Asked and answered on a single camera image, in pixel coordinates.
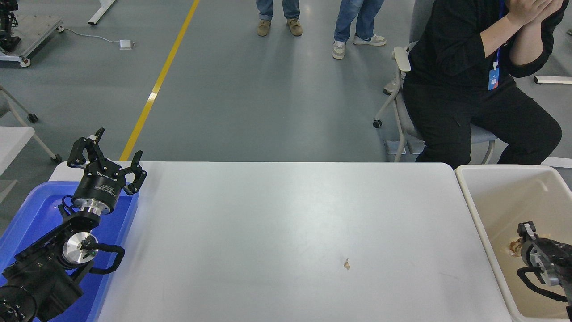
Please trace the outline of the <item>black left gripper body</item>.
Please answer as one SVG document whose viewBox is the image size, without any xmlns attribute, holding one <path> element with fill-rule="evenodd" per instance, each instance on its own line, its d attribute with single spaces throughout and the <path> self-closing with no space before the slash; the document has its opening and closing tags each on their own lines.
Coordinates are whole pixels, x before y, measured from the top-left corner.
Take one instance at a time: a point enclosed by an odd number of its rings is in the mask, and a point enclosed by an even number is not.
<svg viewBox="0 0 572 322">
<path fill-rule="evenodd" d="M 120 196 L 120 179 L 114 176 L 120 171 L 121 166 L 112 162 L 106 165 L 92 162 L 86 167 L 72 163 L 73 168 L 82 168 L 84 175 L 80 180 L 72 201 L 76 208 L 81 208 L 90 200 L 95 200 L 101 204 L 101 209 L 113 209 Z"/>
</svg>

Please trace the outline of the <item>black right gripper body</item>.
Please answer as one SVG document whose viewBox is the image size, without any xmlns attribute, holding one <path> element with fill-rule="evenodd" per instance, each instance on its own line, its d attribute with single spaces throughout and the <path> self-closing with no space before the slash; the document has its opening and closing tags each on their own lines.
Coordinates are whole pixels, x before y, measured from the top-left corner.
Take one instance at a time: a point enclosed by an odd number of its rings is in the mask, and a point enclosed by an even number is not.
<svg viewBox="0 0 572 322">
<path fill-rule="evenodd" d="M 534 261 L 531 259 L 531 252 L 534 247 L 534 239 L 520 238 L 521 240 L 521 259 L 528 267 L 534 267 Z"/>
</svg>

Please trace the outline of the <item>person's right hand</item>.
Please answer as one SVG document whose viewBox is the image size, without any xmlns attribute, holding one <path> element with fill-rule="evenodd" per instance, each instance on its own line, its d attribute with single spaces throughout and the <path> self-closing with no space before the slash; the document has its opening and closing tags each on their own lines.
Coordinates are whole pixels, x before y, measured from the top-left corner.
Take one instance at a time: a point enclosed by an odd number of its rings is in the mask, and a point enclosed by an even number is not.
<svg viewBox="0 0 572 322">
<path fill-rule="evenodd" d="M 507 0 L 509 9 L 507 18 L 517 26 L 523 26 L 535 20 L 545 10 L 551 0 Z"/>
</svg>

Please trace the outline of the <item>person's left hand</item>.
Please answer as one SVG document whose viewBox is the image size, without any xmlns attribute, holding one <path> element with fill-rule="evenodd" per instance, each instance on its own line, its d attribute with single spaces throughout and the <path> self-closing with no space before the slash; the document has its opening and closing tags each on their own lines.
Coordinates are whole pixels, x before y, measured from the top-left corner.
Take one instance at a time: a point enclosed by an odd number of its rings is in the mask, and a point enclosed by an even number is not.
<svg viewBox="0 0 572 322">
<path fill-rule="evenodd" d="M 563 0 L 535 0 L 533 2 L 533 9 L 535 9 L 536 16 L 533 20 L 528 22 L 526 27 L 537 27 L 541 23 L 562 8 Z"/>
</svg>

